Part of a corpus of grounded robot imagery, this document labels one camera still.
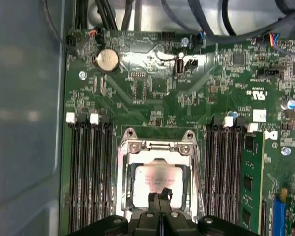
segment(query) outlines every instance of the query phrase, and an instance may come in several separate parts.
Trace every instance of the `screw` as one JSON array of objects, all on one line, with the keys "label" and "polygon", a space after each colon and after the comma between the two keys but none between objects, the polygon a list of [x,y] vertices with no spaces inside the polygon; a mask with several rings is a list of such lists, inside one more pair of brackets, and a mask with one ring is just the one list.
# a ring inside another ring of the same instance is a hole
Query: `screw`
[{"label": "screw", "polygon": [[115,224],[119,224],[119,223],[121,223],[121,220],[120,219],[116,219],[116,220],[114,220],[113,221]]},{"label": "screw", "polygon": [[189,44],[189,39],[188,38],[182,38],[180,41],[180,44],[182,47],[187,47]]},{"label": "screw", "polygon": [[172,213],[171,213],[171,216],[172,216],[173,218],[177,218],[177,217],[178,217],[178,213],[177,213],[177,212],[172,212]]},{"label": "screw", "polygon": [[85,71],[80,71],[79,72],[79,78],[80,80],[85,80],[87,78],[87,73]]},{"label": "screw", "polygon": [[139,144],[137,144],[137,143],[130,144],[130,151],[131,152],[137,152],[138,150],[139,150]]},{"label": "screw", "polygon": [[205,218],[205,222],[207,224],[212,224],[213,223],[213,220],[211,218]]},{"label": "screw", "polygon": [[283,156],[289,156],[292,153],[292,150],[289,147],[282,147],[281,153]]},{"label": "screw", "polygon": [[187,146],[187,145],[182,146],[181,149],[180,149],[180,151],[181,151],[183,154],[187,154],[187,153],[189,153],[189,151],[190,151],[190,147]]}]

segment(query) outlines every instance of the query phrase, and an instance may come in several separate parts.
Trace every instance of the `colored wires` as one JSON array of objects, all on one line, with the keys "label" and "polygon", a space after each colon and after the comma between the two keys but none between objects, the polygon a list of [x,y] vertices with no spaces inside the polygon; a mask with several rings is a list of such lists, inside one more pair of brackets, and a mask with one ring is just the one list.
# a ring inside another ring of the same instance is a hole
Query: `colored wires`
[{"label": "colored wires", "polygon": [[270,36],[270,46],[272,48],[276,49],[278,52],[280,52],[282,54],[285,54],[288,56],[295,56],[295,52],[287,51],[278,45],[278,40],[279,40],[280,34],[271,33],[269,36]]}]

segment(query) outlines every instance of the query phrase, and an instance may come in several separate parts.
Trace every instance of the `wire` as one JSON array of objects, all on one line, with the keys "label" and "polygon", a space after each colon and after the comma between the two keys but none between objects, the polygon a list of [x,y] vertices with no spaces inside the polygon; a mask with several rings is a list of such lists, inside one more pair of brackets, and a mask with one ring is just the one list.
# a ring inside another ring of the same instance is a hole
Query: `wire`
[{"label": "wire", "polygon": [[52,31],[55,39],[64,47],[66,48],[67,50],[69,51],[75,51],[76,49],[79,49],[79,48],[82,48],[84,44],[81,44],[81,45],[77,45],[77,46],[71,46],[69,44],[67,44],[64,40],[62,40],[62,38],[60,37],[60,35],[58,34],[56,28],[55,28],[55,25],[51,19],[51,16],[50,16],[50,13],[49,13],[49,9],[48,9],[48,5],[47,5],[47,0],[41,0],[41,3],[43,5],[43,10],[44,10],[44,15],[45,15],[45,18],[48,22],[48,25],[49,25],[49,28],[50,30]]},{"label": "wire", "polygon": [[118,30],[114,15],[113,15],[113,11],[108,3],[108,0],[102,0],[102,3],[103,3],[102,6],[106,11],[107,19],[108,19],[108,22],[110,23],[111,29]]},{"label": "wire", "polygon": [[111,29],[110,26],[109,26],[108,20],[107,20],[106,12],[104,10],[104,7],[103,7],[101,1],[100,0],[95,0],[95,3],[96,3],[97,8],[98,8],[98,13],[100,14],[100,17],[102,18],[103,26],[108,30]]},{"label": "wire", "polygon": [[190,27],[188,27],[184,22],[182,22],[174,13],[173,11],[170,9],[170,7],[168,6],[166,0],[161,0],[162,2],[162,6],[163,9],[165,11],[165,13],[167,14],[167,16],[174,21],[177,25],[179,25],[180,27],[182,27],[185,31],[190,32],[190,33],[198,33],[196,30],[191,29]]},{"label": "wire", "polygon": [[131,13],[132,13],[132,4],[133,4],[133,0],[126,0],[126,6],[124,11],[124,17],[121,24],[121,30],[128,30],[129,28]]},{"label": "wire", "polygon": [[236,36],[228,16],[228,1],[229,0],[222,0],[222,20],[227,33],[231,36]]},{"label": "wire", "polygon": [[250,33],[245,33],[238,36],[220,36],[220,35],[215,35],[213,33],[210,25],[207,22],[207,19],[199,3],[199,0],[188,0],[188,3],[191,8],[192,14],[196,18],[199,25],[202,27],[203,31],[206,33],[207,38],[214,43],[221,43],[221,44],[240,43],[248,38],[257,37],[266,32],[272,31],[275,28],[281,27],[282,25],[286,24],[287,22],[289,22],[295,17],[295,12],[293,12],[289,14],[288,16],[285,16],[284,18],[282,18],[280,21],[277,21],[275,23],[272,23],[266,27],[263,27],[261,29],[255,30]]}]

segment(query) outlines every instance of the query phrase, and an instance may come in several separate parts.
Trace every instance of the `black memory slot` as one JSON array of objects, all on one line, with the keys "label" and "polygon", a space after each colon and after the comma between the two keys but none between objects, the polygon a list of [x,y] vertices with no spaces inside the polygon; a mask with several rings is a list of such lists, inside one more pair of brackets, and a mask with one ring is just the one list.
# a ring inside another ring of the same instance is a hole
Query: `black memory slot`
[{"label": "black memory slot", "polygon": [[81,140],[81,212],[80,227],[88,225],[88,195],[89,195],[89,149],[90,149],[90,126],[84,124],[81,129],[83,138]]},{"label": "black memory slot", "polygon": [[112,164],[112,129],[104,124],[103,129],[103,217],[110,215],[111,205],[111,164]]},{"label": "black memory slot", "polygon": [[101,143],[102,129],[96,125],[93,127],[93,166],[92,166],[92,218],[91,221],[99,220],[100,195],[101,195]]},{"label": "black memory slot", "polygon": [[79,158],[79,139],[80,129],[76,126],[71,127],[71,171],[70,171],[70,210],[69,210],[69,232],[76,231],[76,218],[77,218],[77,168]]}]

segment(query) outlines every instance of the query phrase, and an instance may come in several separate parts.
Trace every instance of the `capacitor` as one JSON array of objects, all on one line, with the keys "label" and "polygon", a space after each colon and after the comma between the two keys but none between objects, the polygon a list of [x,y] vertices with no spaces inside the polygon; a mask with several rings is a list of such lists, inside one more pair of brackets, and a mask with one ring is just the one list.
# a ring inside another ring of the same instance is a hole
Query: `capacitor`
[{"label": "capacitor", "polygon": [[292,150],[289,147],[282,147],[281,153],[283,156],[291,155]]},{"label": "capacitor", "polygon": [[236,119],[238,117],[238,112],[232,112],[231,116]]},{"label": "capacitor", "polygon": [[285,100],[281,103],[281,108],[283,110],[293,110],[295,109],[295,100]]}]

